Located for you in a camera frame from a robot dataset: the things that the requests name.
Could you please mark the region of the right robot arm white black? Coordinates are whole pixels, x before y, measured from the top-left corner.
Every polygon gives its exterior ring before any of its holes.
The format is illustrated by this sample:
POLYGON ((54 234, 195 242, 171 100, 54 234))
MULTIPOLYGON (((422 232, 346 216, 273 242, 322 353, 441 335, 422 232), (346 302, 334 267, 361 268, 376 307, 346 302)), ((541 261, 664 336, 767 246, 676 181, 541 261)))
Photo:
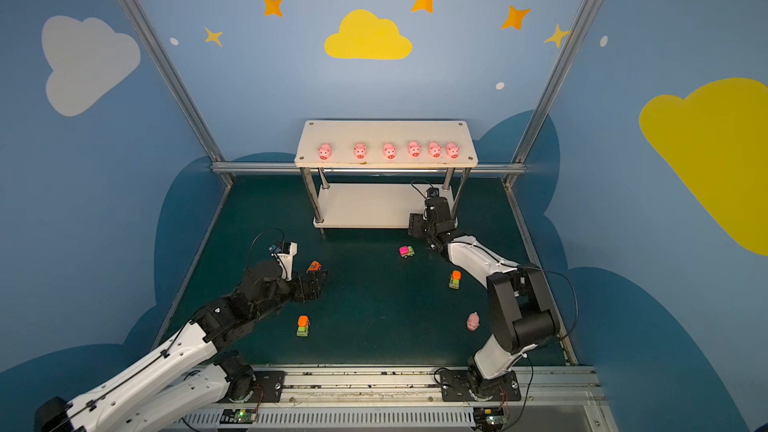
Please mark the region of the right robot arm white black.
POLYGON ((559 337, 561 326, 545 273, 507 260, 460 232, 448 200, 427 189, 424 211, 409 216, 408 233, 486 288, 491 336, 469 361, 471 393, 489 398, 525 353, 559 337))

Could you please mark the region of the pink green toy car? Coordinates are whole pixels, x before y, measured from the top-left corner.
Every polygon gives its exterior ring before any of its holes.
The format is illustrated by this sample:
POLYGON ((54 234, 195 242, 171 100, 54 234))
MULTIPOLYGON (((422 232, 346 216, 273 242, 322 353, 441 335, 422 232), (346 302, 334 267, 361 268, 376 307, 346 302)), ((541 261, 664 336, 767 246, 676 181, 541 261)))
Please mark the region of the pink green toy car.
POLYGON ((399 248, 399 254, 402 258, 410 258, 415 255, 415 251, 412 246, 402 246, 399 248))

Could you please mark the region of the pink pig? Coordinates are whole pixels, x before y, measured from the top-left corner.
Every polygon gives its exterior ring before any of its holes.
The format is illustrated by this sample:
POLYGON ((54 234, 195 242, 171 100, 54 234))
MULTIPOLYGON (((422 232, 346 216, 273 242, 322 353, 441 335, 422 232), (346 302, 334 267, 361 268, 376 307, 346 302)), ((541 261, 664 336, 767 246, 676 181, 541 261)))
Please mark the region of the pink pig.
POLYGON ((367 157, 367 147, 363 142, 358 142, 353 147, 353 155, 356 160, 362 161, 367 157))
POLYGON ((383 147, 383 154, 387 160, 394 160, 397 155, 397 148, 391 142, 386 142, 383 147))
POLYGON ((437 143, 437 142, 435 142, 435 141, 431 141, 428 144, 428 153, 429 153, 429 156, 431 158, 434 158, 434 159, 441 158, 442 157, 442 145, 437 143))
POLYGON ((410 157, 418 158, 421 155, 421 144, 417 141, 410 141, 407 150, 410 157))
POLYGON ((318 157, 321 161, 327 161, 332 156, 332 148, 329 143, 321 144, 317 149, 318 157))
POLYGON ((471 313, 466 321, 466 327, 469 331, 475 331, 479 328, 480 318, 477 312, 471 313))
POLYGON ((449 142, 445 146, 445 151, 448 158, 456 160, 460 155, 461 148, 457 144, 449 142))

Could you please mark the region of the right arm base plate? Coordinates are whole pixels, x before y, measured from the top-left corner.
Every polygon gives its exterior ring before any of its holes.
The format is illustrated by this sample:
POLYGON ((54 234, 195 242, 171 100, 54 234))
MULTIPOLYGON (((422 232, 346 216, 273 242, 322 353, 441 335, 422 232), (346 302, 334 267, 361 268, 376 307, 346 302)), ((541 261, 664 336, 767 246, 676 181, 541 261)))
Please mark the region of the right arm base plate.
POLYGON ((433 373, 444 402, 519 402, 520 385, 513 371, 485 379, 475 369, 438 368, 433 373))

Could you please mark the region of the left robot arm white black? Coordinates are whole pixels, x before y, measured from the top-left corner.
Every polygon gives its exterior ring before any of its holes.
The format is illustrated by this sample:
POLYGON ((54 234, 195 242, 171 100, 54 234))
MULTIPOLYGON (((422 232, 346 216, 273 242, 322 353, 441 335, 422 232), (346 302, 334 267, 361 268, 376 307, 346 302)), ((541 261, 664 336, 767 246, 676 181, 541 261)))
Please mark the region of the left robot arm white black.
POLYGON ((202 306, 123 372, 73 399, 54 397, 41 405, 35 430, 160 431, 209 404, 249 399, 254 370, 232 345, 285 304, 318 299, 327 275, 312 264, 293 277, 278 259, 245 270, 232 292, 202 306))

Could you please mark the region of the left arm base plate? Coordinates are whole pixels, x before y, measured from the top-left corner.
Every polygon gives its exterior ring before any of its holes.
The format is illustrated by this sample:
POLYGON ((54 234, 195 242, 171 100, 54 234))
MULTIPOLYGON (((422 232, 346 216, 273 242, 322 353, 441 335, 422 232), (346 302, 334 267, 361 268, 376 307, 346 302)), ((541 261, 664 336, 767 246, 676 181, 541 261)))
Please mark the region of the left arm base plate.
POLYGON ((254 370, 235 378, 223 402, 263 404, 281 400, 286 373, 283 370, 254 370))

